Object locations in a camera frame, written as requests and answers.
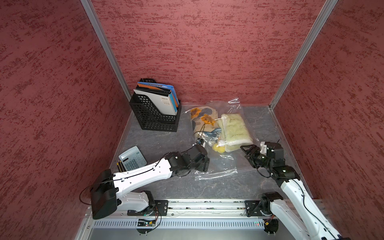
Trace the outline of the green white fluffy blanket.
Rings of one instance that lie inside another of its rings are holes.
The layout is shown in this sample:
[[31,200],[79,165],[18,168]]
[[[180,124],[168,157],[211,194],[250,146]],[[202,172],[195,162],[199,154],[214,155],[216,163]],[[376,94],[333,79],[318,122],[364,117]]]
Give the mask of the green white fluffy blanket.
[[254,139],[240,114],[222,114],[217,123],[221,128],[218,146],[224,148],[225,152],[230,153],[240,149],[240,146],[254,144]]

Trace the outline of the clear plastic vacuum bag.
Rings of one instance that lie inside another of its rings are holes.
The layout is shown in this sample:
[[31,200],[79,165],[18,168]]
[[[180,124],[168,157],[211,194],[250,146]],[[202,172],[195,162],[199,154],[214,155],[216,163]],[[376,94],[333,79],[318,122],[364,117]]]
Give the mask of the clear plastic vacuum bag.
[[242,174],[253,168],[241,146],[257,145],[260,140],[252,133],[239,98],[210,101],[186,110],[190,117],[193,138],[208,153],[206,171],[196,170],[195,180],[211,180]]

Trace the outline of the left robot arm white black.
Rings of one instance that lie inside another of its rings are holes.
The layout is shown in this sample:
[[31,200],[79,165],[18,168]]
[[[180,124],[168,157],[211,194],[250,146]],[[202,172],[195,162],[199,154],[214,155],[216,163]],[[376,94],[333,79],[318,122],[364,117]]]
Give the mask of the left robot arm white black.
[[156,206],[149,191],[133,191],[153,182],[184,177],[196,170],[207,172],[207,150],[194,145],[184,152],[166,153],[159,161],[136,170],[112,173],[107,169],[90,185],[92,218],[103,219],[115,211],[152,212]]

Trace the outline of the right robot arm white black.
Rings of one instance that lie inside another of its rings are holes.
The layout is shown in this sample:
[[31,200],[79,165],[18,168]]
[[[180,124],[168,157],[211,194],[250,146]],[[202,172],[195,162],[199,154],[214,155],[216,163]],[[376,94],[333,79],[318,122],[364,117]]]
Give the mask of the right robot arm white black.
[[265,232],[275,234],[282,223],[296,240],[342,240],[343,236],[327,220],[308,194],[299,174],[286,164],[284,149],[279,143],[262,142],[260,146],[241,146],[250,165],[267,170],[272,179],[285,193],[296,212],[287,205],[277,192],[265,193],[256,205],[246,207],[246,216],[262,215]]

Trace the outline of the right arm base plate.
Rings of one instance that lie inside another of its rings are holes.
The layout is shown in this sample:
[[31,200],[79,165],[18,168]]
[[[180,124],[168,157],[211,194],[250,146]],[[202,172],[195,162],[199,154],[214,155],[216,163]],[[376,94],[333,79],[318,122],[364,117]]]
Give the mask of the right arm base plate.
[[268,199],[247,200],[245,201],[245,209],[247,217],[271,217],[273,215]]

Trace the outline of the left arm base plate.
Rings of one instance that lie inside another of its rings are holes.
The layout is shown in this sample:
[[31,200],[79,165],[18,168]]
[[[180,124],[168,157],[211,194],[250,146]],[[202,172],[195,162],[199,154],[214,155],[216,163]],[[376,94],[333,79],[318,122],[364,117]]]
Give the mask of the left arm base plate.
[[150,216],[150,217],[154,217],[158,213],[160,213],[162,216],[166,216],[167,212],[168,212],[168,205],[169,205],[168,200],[154,200],[152,202],[149,202],[149,206],[140,212],[128,210],[127,216]]

